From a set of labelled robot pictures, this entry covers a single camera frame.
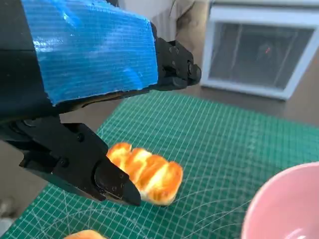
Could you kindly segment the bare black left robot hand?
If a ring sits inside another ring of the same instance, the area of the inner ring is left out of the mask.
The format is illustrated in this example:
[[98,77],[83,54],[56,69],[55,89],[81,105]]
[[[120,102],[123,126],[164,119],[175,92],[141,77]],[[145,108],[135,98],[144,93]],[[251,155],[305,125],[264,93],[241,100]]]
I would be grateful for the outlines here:
[[20,167],[73,194],[139,206],[107,144],[60,115],[89,104],[197,84],[201,69],[145,17],[105,0],[0,3],[0,138]]

